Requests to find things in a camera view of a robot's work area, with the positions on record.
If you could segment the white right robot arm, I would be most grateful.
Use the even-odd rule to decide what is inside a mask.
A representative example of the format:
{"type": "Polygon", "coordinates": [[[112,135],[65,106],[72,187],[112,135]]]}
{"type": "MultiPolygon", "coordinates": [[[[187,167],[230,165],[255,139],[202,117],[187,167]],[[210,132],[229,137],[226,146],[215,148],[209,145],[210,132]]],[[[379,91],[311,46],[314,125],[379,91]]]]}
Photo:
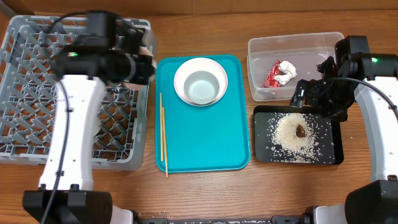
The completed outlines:
{"type": "Polygon", "coordinates": [[[305,223],[397,223],[397,55],[373,54],[365,36],[349,35],[317,70],[321,79],[298,81],[290,105],[307,105],[344,122],[357,103],[369,142],[371,182],[344,203],[308,208],[305,223]]]}

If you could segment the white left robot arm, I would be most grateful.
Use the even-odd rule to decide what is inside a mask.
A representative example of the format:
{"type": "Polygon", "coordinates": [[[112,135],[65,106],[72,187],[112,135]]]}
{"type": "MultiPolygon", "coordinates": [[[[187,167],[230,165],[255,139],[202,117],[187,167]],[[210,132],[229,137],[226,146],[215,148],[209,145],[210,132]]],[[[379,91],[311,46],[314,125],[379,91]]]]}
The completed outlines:
{"type": "Polygon", "coordinates": [[[107,84],[144,86],[154,78],[150,29],[109,11],[85,15],[84,33],[49,58],[57,78],[49,157],[22,206],[41,223],[139,223],[138,214],[115,206],[109,192],[94,190],[91,151],[107,84]]]}

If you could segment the grey bowl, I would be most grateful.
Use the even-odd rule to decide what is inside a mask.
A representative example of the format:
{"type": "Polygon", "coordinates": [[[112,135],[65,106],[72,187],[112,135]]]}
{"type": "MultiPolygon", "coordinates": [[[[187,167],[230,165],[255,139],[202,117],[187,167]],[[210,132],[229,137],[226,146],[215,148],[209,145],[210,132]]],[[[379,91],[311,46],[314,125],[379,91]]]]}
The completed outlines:
{"type": "Polygon", "coordinates": [[[209,105],[220,90],[218,79],[210,72],[198,71],[190,74],[183,84],[185,99],[192,105],[209,105]]]}

